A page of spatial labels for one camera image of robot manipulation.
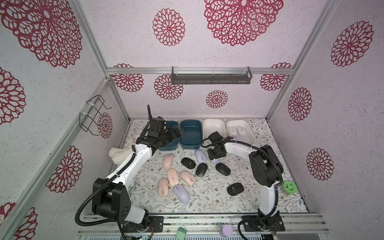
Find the green round toy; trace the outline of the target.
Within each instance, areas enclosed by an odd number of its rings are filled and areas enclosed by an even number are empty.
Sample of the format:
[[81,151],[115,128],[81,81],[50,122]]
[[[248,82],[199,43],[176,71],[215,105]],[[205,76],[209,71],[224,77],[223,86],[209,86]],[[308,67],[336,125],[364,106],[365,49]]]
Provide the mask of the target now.
[[292,181],[285,181],[281,186],[281,188],[282,188],[282,192],[287,196],[294,195],[298,191],[296,184]]

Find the pink mouse bottom left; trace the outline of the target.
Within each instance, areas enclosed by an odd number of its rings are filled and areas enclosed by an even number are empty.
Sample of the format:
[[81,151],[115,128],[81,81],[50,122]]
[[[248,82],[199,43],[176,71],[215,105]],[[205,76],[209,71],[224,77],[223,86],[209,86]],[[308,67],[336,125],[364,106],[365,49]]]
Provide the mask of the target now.
[[166,197],[169,194],[169,180],[167,178],[160,179],[158,194],[160,197]]

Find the purple round cap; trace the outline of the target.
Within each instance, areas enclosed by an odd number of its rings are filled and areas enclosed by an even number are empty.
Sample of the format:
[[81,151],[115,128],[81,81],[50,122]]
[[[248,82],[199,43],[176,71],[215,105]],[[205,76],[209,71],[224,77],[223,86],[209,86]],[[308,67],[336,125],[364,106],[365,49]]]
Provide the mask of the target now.
[[219,234],[222,238],[228,238],[233,235],[233,228],[230,225],[224,225],[220,229]]

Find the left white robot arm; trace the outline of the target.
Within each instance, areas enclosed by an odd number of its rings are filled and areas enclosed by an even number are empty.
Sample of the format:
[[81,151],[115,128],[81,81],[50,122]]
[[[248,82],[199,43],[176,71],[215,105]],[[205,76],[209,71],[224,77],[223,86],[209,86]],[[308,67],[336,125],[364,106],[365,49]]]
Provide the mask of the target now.
[[146,130],[144,135],[140,135],[132,146],[133,152],[124,162],[105,179],[99,178],[94,182],[96,194],[92,198],[93,214],[110,222],[149,225],[148,211],[134,206],[130,200],[130,185],[156,150],[178,140],[182,135],[183,130],[177,125],[158,132]]

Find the floral table mat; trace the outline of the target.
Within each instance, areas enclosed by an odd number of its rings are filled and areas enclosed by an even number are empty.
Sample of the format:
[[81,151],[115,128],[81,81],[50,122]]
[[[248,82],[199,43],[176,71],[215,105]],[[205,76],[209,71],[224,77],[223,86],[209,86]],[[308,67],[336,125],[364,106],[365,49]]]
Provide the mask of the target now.
[[[285,160],[277,146],[272,131],[265,120],[253,119],[245,120],[250,126],[253,135],[256,138],[256,146],[269,145],[273,148],[279,161],[281,162],[284,173],[284,181],[294,181],[293,177],[285,163]],[[129,124],[128,135],[124,143],[124,148],[130,147],[130,139],[137,138],[143,128],[146,120],[133,120]],[[134,206],[147,209],[151,213],[254,213],[260,205],[260,185],[255,180],[251,164],[247,159],[236,155],[227,154],[220,163],[225,164],[231,170],[229,176],[219,173],[215,164],[208,158],[206,149],[202,149],[207,157],[206,164],[208,170],[203,177],[195,176],[195,171],[199,165],[195,150],[184,150],[180,145],[175,151],[161,152],[156,151],[140,169],[129,187],[129,196]],[[169,194],[161,197],[158,194],[159,182],[162,178],[167,178],[166,170],[162,164],[166,154],[173,154],[174,160],[172,168],[177,174],[181,171],[188,171],[196,177],[196,183],[192,186],[187,185],[179,178],[179,184],[183,185],[190,195],[190,201],[182,204],[179,198],[173,192],[173,187],[169,186]],[[192,159],[197,166],[193,170],[187,169],[181,164],[183,158]],[[234,183],[241,183],[244,191],[236,196],[230,196],[227,187]],[[295,194],[286,195],[279,188],[278,210],[282,213],[308,213],[299,191]]]

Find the right teal storage box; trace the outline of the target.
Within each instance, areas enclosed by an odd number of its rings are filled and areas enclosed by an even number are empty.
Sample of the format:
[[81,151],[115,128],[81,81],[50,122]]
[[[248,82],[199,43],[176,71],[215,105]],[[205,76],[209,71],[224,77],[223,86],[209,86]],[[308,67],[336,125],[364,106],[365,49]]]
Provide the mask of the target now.
[[181,147],[186,150],[199,149],[203,140],[202,123],[199,120],[183,120],[180,128],[183,130]]

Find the white storage box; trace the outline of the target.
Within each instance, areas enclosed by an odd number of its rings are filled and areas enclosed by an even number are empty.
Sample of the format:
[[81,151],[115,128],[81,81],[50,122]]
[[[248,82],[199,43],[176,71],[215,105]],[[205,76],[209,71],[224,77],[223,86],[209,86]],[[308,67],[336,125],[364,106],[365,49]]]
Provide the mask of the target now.
[[227,122],[227,131],[229,136],[237,141],[245,142],[250,145],[256,143],[253,132],[246,121],[232,120]]
[[220,119],[205,119],[203,121],[203,139],[207,139],[214,132],[218,132],[225,138],[227,136],[225,122]]

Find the black mouse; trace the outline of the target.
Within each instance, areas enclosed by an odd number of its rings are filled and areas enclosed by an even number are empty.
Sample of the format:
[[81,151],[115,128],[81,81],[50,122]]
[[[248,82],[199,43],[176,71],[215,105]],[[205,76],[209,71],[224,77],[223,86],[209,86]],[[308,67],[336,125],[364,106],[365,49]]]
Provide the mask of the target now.
[[196,169],[196,176],[203,177],[208,170],[208,165],[205,163],[200,163]]
[[244,190],[244,186],[241,183],[234,183],[227,187],[227,192],[230,196],[237,196]]
[[192,170],[192,169],[194,169],[194,168],[196,167],[196,163],[195,163],[195,161],[193,161],[193,160],[190,159],[190,158],[183,158],[183,159],[181,160],[181,164],[182,164],[183,166],[185,166],[186,168],[190,169],[190,170]]
[[231,174],[231,170],[229,169],[229,167],[227,167],[225,164],[223,163],[218,163],[216,164],[215,166],[216,170],[221,173],[222,175],[224,176],[229,176]]

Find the pink mouse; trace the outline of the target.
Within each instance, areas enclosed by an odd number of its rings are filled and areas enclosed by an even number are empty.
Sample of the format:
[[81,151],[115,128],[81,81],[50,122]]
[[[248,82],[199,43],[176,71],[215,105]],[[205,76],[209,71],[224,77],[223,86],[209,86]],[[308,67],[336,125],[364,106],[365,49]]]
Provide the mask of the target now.
[[196,178],[188,171],[181,171],[179,176],[189,186],[192,186],[196,183]]
[[158,194],[160,197],[166,197],[169,194],[169,180],[167,178],[160,179]]
[[167,170],[167,177],[171,186],[176,186],[179,184],[179,176],[175,169]]
[[165,171],[168,171],[168,170],[170,170],[172,168],[173,160],[174,160],[174,155],[173,154],[166,154],[164,156],[164,159],[163,159],[163,169]]

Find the black mouse bottom right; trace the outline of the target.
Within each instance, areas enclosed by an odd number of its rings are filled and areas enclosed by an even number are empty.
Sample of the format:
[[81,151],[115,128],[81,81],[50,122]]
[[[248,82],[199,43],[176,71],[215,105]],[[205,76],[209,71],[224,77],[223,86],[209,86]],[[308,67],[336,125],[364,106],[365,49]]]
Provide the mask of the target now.
[[244,190],[244,186],[241,183],[234,183],[227,187],[227,192],[230,196],[237,196]]

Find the black mouse top left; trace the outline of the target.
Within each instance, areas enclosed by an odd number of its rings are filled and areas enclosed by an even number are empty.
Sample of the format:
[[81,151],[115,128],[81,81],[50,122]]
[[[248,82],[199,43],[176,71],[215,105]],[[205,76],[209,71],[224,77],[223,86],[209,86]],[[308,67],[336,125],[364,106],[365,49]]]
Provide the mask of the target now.
[[195,163],[195,161],[193,161],[193,160],[190,159],[190,158],[183,158],[183,159],[181,160],[181,164],[182,164],[183,166],[185,166],[186,168],[190,169],[190,170],[192,170],[192,169],[194,169],[194,168],[196,167],[196,163]]

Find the pink mouse top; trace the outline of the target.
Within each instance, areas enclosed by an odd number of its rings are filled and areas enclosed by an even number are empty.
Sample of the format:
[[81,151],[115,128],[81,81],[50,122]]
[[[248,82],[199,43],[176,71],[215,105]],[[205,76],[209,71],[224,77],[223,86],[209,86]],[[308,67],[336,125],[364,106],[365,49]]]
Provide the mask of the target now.
[[164,156],[164,159],[163,159],[163,169],[165,171],[168,171],[168,170],[170,170],[172,168],[173,160],[174,160],[174,155],[173,154],[166,154]]

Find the pink mouse middle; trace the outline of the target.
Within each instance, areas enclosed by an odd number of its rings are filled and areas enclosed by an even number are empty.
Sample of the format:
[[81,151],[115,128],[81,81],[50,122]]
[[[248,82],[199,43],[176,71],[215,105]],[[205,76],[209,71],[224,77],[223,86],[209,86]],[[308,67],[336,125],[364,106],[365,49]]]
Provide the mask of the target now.
[[171,186],[176,186],[179,184],[179,176],[175,169],[167,170],[167,177]]

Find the white mouse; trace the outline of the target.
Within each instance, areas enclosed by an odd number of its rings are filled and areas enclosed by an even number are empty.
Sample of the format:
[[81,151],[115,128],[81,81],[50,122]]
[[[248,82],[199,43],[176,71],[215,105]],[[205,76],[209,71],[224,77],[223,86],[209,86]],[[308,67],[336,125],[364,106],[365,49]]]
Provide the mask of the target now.
[[237,128],[235,126],[228,126],[228,129],[229,129],[230,135],[232,137],[238,135],[238,131],[237,131]]
[[241,136],[245,136],[247,134],[247,130],[244,126],[236,126],[238,134]]

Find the green connector block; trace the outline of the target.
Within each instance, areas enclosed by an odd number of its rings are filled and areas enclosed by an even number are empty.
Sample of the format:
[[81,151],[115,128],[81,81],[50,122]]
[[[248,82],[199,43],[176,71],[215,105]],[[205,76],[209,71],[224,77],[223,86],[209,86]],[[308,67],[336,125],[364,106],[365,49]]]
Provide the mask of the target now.
[[184,240],[187,235],[187,230],[184,228],[178,228],[177,234],[176,234],[176,240]]

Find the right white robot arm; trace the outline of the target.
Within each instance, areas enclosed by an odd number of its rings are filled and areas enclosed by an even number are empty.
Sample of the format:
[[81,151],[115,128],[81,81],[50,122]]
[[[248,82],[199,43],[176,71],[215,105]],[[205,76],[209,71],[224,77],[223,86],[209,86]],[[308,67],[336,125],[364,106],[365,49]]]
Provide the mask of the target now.
[[274,154],[272,148],[265,146],[263,149],[245,142],[234,140],[221,140],[209,145],[201,145],[209,149],[211,159],[218,159],[226,156],[227,153],[249,158],[253,176],[261,186],[259,220],[274,216],[278,207],[278,187],[283,183],[282,173],[284,172],[279,159],[271,157]]

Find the left white storage box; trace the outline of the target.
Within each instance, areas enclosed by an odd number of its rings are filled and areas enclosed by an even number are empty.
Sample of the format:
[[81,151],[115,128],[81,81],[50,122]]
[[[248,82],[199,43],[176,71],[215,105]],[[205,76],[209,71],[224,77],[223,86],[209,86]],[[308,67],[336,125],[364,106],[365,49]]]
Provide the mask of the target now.
[[214,132],[218,132],[225,138],[227,136],[225,122],[220,119],[205,119],[203,121],[203,139],[207,139]]

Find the black mouse centre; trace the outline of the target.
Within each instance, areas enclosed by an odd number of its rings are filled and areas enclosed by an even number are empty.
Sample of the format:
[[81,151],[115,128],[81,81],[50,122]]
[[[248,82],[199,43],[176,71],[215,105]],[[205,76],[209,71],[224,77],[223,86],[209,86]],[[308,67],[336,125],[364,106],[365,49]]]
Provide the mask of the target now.
[[208,165],[205,163],[200,163],[196,169],[196,176],[203,177],[208,170]]

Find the large purple mouse bottom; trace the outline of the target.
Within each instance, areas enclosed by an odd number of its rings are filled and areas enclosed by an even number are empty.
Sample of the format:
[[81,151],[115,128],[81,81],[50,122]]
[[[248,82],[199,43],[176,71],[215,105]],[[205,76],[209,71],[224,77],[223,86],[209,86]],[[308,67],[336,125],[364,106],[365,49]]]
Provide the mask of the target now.
[[173,191],[182,204],[187,204],[190,201],[190,195],[183,185],[174,186]]

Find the right white storage box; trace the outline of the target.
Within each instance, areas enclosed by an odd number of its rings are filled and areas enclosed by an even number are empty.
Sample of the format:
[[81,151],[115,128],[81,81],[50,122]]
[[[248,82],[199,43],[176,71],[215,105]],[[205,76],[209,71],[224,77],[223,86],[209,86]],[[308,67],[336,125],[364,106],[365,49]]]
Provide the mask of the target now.
[[246,121],[232,120],[227,122],[227,131],[229,136],[237,141],[245,142],[250,145],[256,143],[253,132]]

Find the pink mouse right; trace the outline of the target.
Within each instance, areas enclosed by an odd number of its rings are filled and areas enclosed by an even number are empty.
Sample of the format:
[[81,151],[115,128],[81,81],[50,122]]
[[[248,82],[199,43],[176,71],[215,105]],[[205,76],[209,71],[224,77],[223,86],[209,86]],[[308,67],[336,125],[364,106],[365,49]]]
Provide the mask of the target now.
[[192,186],[196,183],[196,178],[188,171],[181,171],[179,176],[189,186]]

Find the white plush dog toy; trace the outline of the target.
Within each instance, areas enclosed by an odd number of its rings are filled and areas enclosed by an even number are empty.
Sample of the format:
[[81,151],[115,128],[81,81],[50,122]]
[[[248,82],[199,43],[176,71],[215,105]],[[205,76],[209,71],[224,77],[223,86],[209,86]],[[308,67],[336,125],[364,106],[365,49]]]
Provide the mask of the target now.
[[119,166],[121,165],[126,158],[133,152],[132,145],[136,145],[136,139],[128,139],[127,140],[128,146],[126,148],[114,148],[112,147],[109,150],[109,157],[112,159],[112,162]]

